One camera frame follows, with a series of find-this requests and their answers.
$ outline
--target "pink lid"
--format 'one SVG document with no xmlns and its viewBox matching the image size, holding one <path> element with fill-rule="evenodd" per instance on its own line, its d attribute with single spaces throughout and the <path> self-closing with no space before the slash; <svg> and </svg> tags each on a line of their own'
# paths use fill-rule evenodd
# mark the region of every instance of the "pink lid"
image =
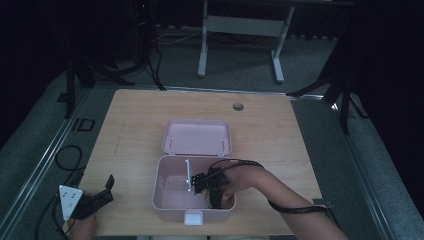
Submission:
<svg viewBox="0 0 424 240">
<path fill-rule="evenodd" d="M 230 126 L 220 120 L 171 119 L 162 149 L 170 155 L 227 156 L 231 152 Z"/>
</svg>

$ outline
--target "black cable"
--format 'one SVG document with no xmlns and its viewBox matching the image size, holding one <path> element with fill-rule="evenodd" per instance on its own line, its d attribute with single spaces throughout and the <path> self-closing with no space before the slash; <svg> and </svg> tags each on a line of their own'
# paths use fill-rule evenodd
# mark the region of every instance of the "black cable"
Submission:
<svg viewBox="0 0 424 240">
<path fill-rule="evenodd" d="M 215 164 L 219 163 L 219 162 L 223 162 L 223 161 L 231 161 L 231 160 L 237 160 L 239 161 L 238 163 L 232 164 L 230 166 L 221 168 L 219 171 L 213 172 L 212 174 L 209 174 L 210 169 L 212 168 L 212 166 L 214 166 Z M 208 170 L 208 175 L 206 175 L 206 177 L 202 180 L 203 182 L 207 181 L 208 179 L 218 175 L 218 174 L 222 174 L 225 170 L 231 169 L 231 168 L 235 168 L 238 166 L 243 166 L 243 165 L 253 165 L 253 166 L 257 166 L 257 167 L 262 167 L 263 166 L 261 164 L 259 164 L 258 162 L 252 161 L 252 160 L 243 160 L 243 159 L 234 159 L 234 158 L 229 158 L 229 159 L 222 159 L 219 160 L 215 163 L 213 163 Z"/>
<path fill-rule="evenodd" d="M 69 226 L 69 228 L 68 228 L 68 230 L 65 232 L 65 234 L 68 234 L 68 233 L 71 231 L 71 229 L 72 229 L 72 227 L 74 226 L 74 224 L 75 224 L 75 222 L 76 222 L 76 221 L 77 221 L 76 219 L 74 219 L 74 221 L 72 221 L 71 226 Z"/>
<path fill-rule="evenodd" d="M 147 57 L 147 63 L 149 64 L 149 68 L 152 71 L 151 77 L 153 78 L 153 82 L 156 84 L 156 86 L 159 88 L 159 90 L 166 91 L 165 87 L 159 81 L 159 79 L 158 79 L 158 73 L 153 69 L 152 62 L 150 61 L 150 58 L 149 57 Z"/>
<path fill-rule="evenodd" d="M 277 206 L 275 203 L 268 200 L 269 205 L 277 212 L 280 213 L 288 213 L 288 214 L 305 214 L 312 212 L 327 212 L 327 208 L 321 206 L 310 206 L 310 207 L 302 207 L 302 208 L 282 208 Z"/>
<path fill-rule="evenodd" d="M 162 62 L 162 53 L 159 51 L 158 46 L 156 46 L 156 53 L 159 55 L 158 65 L 156 66 L 156 79 L 160 83 L 160 85 L 162 86 L 162 90 L 166 91 L 165 87 L 162 85 L 162 83 L 160 82 L 160 79 L 159 79 L 159 67 L 160 67 L 160 64 Z"/>
<path fill-rule="evenodd" d="M 68 148 L 75 148 L 75 149 L 77 149 L 78 150 L 78 153 L 79 153 L 79 156 L 78 156 L 78 159 L 77 159 L 77 162 L 76 162 L 76 164 L 75 164 L 75 166 L 74 166 L 74 168 L 72 168 L 72 169 L 70 169 L 70 168 L 66 168 L 66 167 L 63 167 L 60 163 L 59 163 L 59 158 L 58 158 L 58 156 L 59 156 L 59 154 L 63 151 L 63 150 L 65 150 L 65 149 L 68 149 Z M 74 175 L 74 173 L 76 172 L 76 171 L 78 171 L 78 170 L 82 170 L 82 169 L 85 169 L 85 167 L 79 167 L 79 165 L 80 165 L 80 163 L 81 163 L 81 160 L 82 160 L 82 150 L 81 150 L 81 148 L 80 147 L 78 147 L 78 146 L 76 146 L 76 145 L 68 145 L 68 146 L 66 146 L 66 147 L 63 147 L 63 148 L 61 148 L 59 151 L 57 151 L 56 152 L 56 154 L 55 154 L 55 162 L 56 162 L 56 164 L 57 164 L 57 166 L 60 168 L 60 169 L 62 169 L 62 170 L 65 170 L 65 171 L 71 171 L 71 173 L 68 175 L 68 177 L 66 178 L 66 180 L 63 182 L 63 184 L 62 185 L 66 185 L 68 182 L 69 182 L 69 180 L 72 178 L 72 176 Z M 52 215 L 53 215 L 53 212 L 56 212 L 56 208 L 57 208 L 57 205 L 58 205 L 58 203 L 60 202 L 60 200 L 58 199 L 58 197 L 59 197 L 59 193 L 58 192 L 56 192 L 56 194 L 50 199 L 50 201 L 48 202 L 48 204 L 44 207 L 44 209 L 43 209 L 43 211 L 42 211 L 42 213 L 41 213 L 41 216 L 40 216 L 40 218 L 38 219 L 38 221 L 37 221 L 37 225 L 36 225 L 36 228 L 35 228 L 35 232 L 34 232 L 34 237 L 35 237 L 35 240 L 38 240 L 39 239 L 39 232 L 40 232 L 40 227 L 41 227 L 41 222 L 42 222 L 42 220 L 43 220 L 43 218 L 44 218 L 44 216 L 46 215 L 46 213 L 47 213 L 47 210 L 49 209 L 49 207 L 53 204 L 53 209 L 52 209 Z M 54 222 L 54 224 L 55 224 L 55 226 L 58 228 L 57 230 L 59 231 L 59 232 L 61 232 L 61 234 L 63 234 L 63 236 L 66 238 L 66 233 L 63 231 L 63 229 L 60 227 L 60 225 L 59 225 L 59 223 L 58 223 L 58 221 L 57 221 L 57 218 L 56 218 L 56 214 L 54 215 L 54 217 L 53 217 L 53 222 Z"/>
<path fill-rule="evenodd" d="M 210 170 L 212 169 L 212 167 L 215 164 L 220 163 L 220 162 L 223 162 L 223 161 L 232 161 L 232 160 L 236 160 L 236 161 L 239 161 L 239 162 L 238 163 L 235 163 L 235 164 L 232 164 L 230 166 L 221 168 L 219 171 L 215 171 L 212 174 L 209 174 L 210 173 Z M 255 161 L 252 161 L 252 160 L 222 159 L 222 160 L 219 160 L 219 161 L 213 163 L 209 167 L 209 169 L 208 169 L 208 175 L 206 175 L 206 177 L 202 179 L 202 182 L 206 182 L 208 179 L 210 179 L 210 178 L 212 178 L 212 177 L 214 177 L 214 176 L 216 176 L 218 174 L 222 174 L 225 170 L 228 170 L 228 169 L 231 169 L 231 168 L 235 168 L 235 167 L 238 167 L 238 166 L 243 166 L 243 165 L 253 165 L 253 166 L 258 166 L 258 167 L 262 167 L 263 168 L 263 166 L 260 163 L 255 162 Z M 269 203 L 269 205 L 274 210 L 276 210 L 276 211 L 278 211 L 280 213 L 305 214 L 305 213 L 312 213 L 312 212 L 324 212 L 324 213 L 327 213 L 328 212 L 327 208 L 321 207 L 321 206 L 310 206 L 310 207 L 302 207 L 302 208 L 282 208 L 282 207 L 277 206 L 276 204 L 274 204 L 270 200 L 268 200 L 268 203 Z"/>
</svg>

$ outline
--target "gray floor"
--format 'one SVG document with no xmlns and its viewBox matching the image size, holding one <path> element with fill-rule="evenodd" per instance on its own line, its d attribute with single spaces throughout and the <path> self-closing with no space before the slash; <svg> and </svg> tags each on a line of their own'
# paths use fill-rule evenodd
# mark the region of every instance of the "gray floor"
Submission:
<svg viewBox="0 0 424 240">
<path fill-rule="evenodd" d="M 161 31 L 160 34 L 197 33 L 196 29 Z M 276 44 L 275 39 L 232 46 L 210 41 L 206 76 L 199 78 L 200 39 L 192 37 L 176 42 L 181 37 L 160 39 L 162 60 L 159 76 L 168 90 L 295 91 L 316 80 L 336 43 L 325 39 L 288 39 L 281 57 L 286 81 L 279 84 L 274 80 L 269 53 Z M 218 36 L 211 36 L 211 39 L 225 40 Z M 156 66 L 158 54 L 152 52 L 151 59 Z M 148 69 L 140 70 L 125 77 L 136 83 L 134 88 L 155 88 L 149 72 Z M 0 235 L 2 239 L 34 238 L 36 223 L 43 209 L 68 175 L 52 163 L 52 156 L 61 147 L 78 145 L 83 152 L 81 165 L 85 165 L 114 91 L 122 87 L 113 82 L 99 81 L 94 89 L 78 88 L 80 107 L 71 120 L 64 121 L 65 105 L 56 102 L 58 95 L 65 91 L 64 86 L 64 76 L 52 82 L 0 152 L 0 186 L 1 191 L 7 193 L 2 194 L 0 202 L 1 230 L 8 230 Z M 311 94 L 322 95 L 325 90 L 326 86 Z M 337 112 L 324 102 L 316 98 L 303 98 L 292 103 L 323 196 L 335 206 L 335 219 L 349 238 L 423 239 L 422 219 L 412 205 L 372 123 L 351 111 L 351 134 L 346 136 L 338 127 Z M 76 119 L 95 120 L 93 131 L 73 129 Z M 77 158 L 76 151 L 72 149 L 60 155 L 60 161 L 70 166 Z M 30 177 L 34 169 L 41 168 L 40 165 L 36 168 L 39 162 L 47 170 L 40 179 L 42 181 Z M 29 190 L 32 187 L 37 189 L 34 194 Z M 22 198 L 19 194 L 28 195 Z M 7 227 L 6 223 L 9 222 L 12 225 Z M 55 232 L 50 210 L 40 226 L 40 239 L 62 239 Z M 287 236 L 273 238 L 293 239 Z"/>
</svg>

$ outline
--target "black wrist strap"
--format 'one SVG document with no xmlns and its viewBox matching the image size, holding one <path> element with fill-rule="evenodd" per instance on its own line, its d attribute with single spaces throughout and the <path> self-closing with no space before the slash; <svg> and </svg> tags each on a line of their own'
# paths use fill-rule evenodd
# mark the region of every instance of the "black wrist strap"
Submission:
<svg viewBox="0 0 424 240">
<path fill-rule="evenodd" d="M 320 206 L 311 206 L 311 207 L 303 207 L 303 208 L 282 208 L 275 205 L 273 202 L 268 200 L 269 205 L 280 213 L 288 213 L 288 214 L 304 214 L 304 213 L 312 213 L 312 212 L 327 212 L 327 208 Z"/>
</svg>

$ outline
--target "metal frame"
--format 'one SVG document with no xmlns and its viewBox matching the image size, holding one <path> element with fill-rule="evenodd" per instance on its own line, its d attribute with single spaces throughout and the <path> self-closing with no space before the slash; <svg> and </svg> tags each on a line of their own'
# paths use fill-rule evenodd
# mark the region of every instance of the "metal frame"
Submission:
<svg viewBox="0 0 424 240">
<path fill-rule="evenodd" d="M 278 45 L 271 51 L 272 64 L 274 66 L 275 79 L 277 82 L 284 82 L 283 71 L 281 69 L 280 55 L 284 45 L 290 21 L 293 17 L 295 7 L 290 7 L 284 21 L 235 18 L 208 15 L 208 1 L 203 1 L 203 27 L 202 27 L 202 47 L 200 50 L 199 68 L 197 75 L 206 75 L 206 62 L 208 55 L 207 34 L 208 32 L 236 33 L 247 35 L 260 35 L 267 37 L 278 37 Z"/>
</svg>

